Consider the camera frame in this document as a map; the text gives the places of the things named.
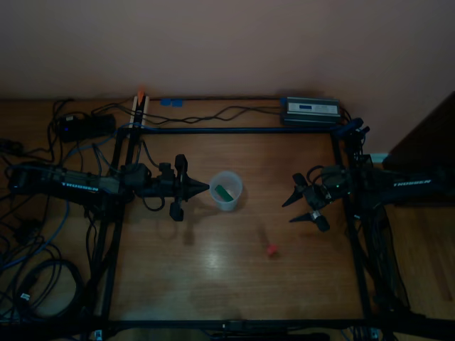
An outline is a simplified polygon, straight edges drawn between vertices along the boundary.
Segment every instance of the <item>green block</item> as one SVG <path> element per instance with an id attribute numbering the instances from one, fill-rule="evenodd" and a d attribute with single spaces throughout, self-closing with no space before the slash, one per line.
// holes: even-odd
<path id="1" fill-rule="evenodd" d="M 218 185 L 215 187 L 215 192 L 226 202 L 233 201 L 234 198 L 230 196 L 227 190 L 224 189 L 222 185 Z"/>

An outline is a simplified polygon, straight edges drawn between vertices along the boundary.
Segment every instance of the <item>translucent plastic cup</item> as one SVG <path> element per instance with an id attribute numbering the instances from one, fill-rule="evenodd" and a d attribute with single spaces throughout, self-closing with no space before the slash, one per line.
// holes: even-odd
<path id="1" fill-rule="evenodd" d="M 215 191 L 215 188 L 218 185 L 221 185 L 234 200 L 223 200 L 223 198 L 220 197 L 220 195 Z M 212 180 L 210 180 L 210 195 L 212 195 L 212 198 L 216 202 L 216 205 L 222 211 L 234 210 L 235 206 L 237 205 L 237 201 L 239 200 L 239 196 L 242 194 L 242 191 L 242 179 L 240 176 L 229 170 L 225 170 L 215 175 Z"/>

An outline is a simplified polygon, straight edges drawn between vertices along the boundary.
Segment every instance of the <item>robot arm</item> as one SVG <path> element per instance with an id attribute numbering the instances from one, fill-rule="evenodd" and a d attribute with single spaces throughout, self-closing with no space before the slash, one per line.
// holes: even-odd
<path id="1" fill-rule="evenodd" d="M 438 169 L 426 173 L 404 174 L 377 168 L 355 168 L 347 170 L 340 166 L 321 169 L 320 176 L 309 185 L 305 177 L 293 175 L 294 193 L 283 204 L 286 207 L 305 197 L 313 210 L 290 222 L 312 221 L 322 231 L 328 231 L 326 218 L 319 212 L 333 201 L 353 193 L 360 196 L 361 210 L 374 210 L 379 205 L 402 202 L 410 197 L 443 193 L 455 194 L 455 170 Z"/>
<path id="2" fill-rule="evenodd" d="M 43 193 L 90 207 L 101 207 L 106 195 L 120 200 L 128 200 L 133 193 L 141 198 L 160 197 L 162 206 L 153 211 L 163 208 L 165 197 L 173 197 L 170 216 L 180 222 L 182 201 L 188 201 L 209 186 L 188 177 L 188 162 L 183 154 L 177 155 L 175 168 L 177 176 L 170 163 L 160 163 L 161 175 L 152 178 L 151 171 L 142 163 L 128 165 L 111 176 L 75 172 L 39 162 L 22 163 L 12 166 L 9 190 L 12 194 Z"/>

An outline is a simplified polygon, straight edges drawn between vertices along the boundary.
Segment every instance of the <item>pink wall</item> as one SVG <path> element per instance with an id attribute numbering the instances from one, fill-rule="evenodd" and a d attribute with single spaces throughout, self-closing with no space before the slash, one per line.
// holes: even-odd
<path id="1" fill-rule="evenodd" d="M 455 88 L 453 0 L 2 1 L 0 97 L 316 93 L 389 151 Z"/>

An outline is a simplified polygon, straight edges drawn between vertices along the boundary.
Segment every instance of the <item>black metal frame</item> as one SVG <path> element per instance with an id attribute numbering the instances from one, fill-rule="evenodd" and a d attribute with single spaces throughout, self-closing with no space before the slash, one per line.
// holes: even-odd
<path id="1" fill-rule="evenodd" d="M 140 123 L 141 117 L 135 117 L 135 122 Z M 129 135 L 129 144 L 127 147 L 127 157 L 125 165 L 132 163 L 134 149 L 142 134 L 329 134 L 330 129 L 314 129 L 314 128 L 184 128 L 184 129 L 142 129 L 133 126 L 128 129 L 120 129 L 117 132 L 115 150 L 112 157 L 112 167 L 118 168 L 120 162 L 120 153 L 124 139 Z M 343 165 L 341 150 L 338 140 L 331 134 L 331 141 L 336 164 Z M 349 163 L 355 163 L 353 156 L 349 156 Z M 82 334 L 82 339 L 88 339 L 88 333 L 93 330 L 103 331 L 103 340 L 115 335 L 121 330 L 129 328 L 185 328 L 185 329 L 203 329 L 219 332 L 223 336 L 239 335 L 257 335 L 267 333 L 268 335 L 278 335 L 283 339 L 283 335 L 290 330 L 304 328 L 332 328 L 346 329 L 350 326 L 358 326 L 365 328 L 381 329 L 384 333 L 385 340 L 393 340 L 393 332 L 401 332 L 410 335 L 418 335 L 422 337 L 430 337 L 439 340 L 453 340 L 455 335 L 455 321 L 437 320 L 426 318 L 422 315 L 411 313 L 407 309 L 397 309 L 393 311 L 380 311 L 373 314 L 368 295 L 368 288 L 365 277 L 365 269 L 372 273 L 377 293 L 384 291 L 384 286 L 381 285 L 381 278 L 378 278 L 375 273 L 374 266 L 370 262 L 368 255 L 374 256 L 369 236 L 368 221 L 363 221 L 365 234 L 365 244 L 367 253 L 360 245 L 357 230 L 355 229 L 354 209 L 355 206 L 347 197 L 343 198 L 343 206 L 348 223 L 348 236 L 353 252 L 353 261 L 355 264 L 355 272 L 358 279 L 358 287 L 360 299 L 363 307 L 363 319 L 345 319 L 345 320 L 138 320 L 138 321 L 109 321 L 109 309 L 112 301 L 112 293 L 114 290 L 114 277 L 117 267 L 117 256 L 119 252 L 120 238 L 122 235 L 122 222 L 125 211 L 125 204 L 120 202 L 110 201 L 108 196 L 105 200 L 105 211 L 107 214 L 100 223 L 100 233 L 97 246 L 95 249 L 95 257 L 93 260 L 93 268 L 97 269 L 95 286 L 101 278 L 104 270 L 107 270 L 106 283 L 104 289 L 104 297 L 102 299 L 101 316 L 93 317 L 95 310 L 95 302 L 89 307 L 90 314 L 87 318 L 82 318 L 80 321 L 71 323 L 47 323 L 46 326 L 22 325 L 20 328 L 21 337 L 23 340 L 28 335 L 36 339 L 36 329 L 40 330 L 42 338 L 62 337 L 65 335 Z M 114 231 L 112 242 L 109 251 L 103 258 L 104 247 L 106 243 L 108 225 L 114 223 Z M 395 296 L 391 298 L 392 306 L 400 306 L 399 298 Z"/>

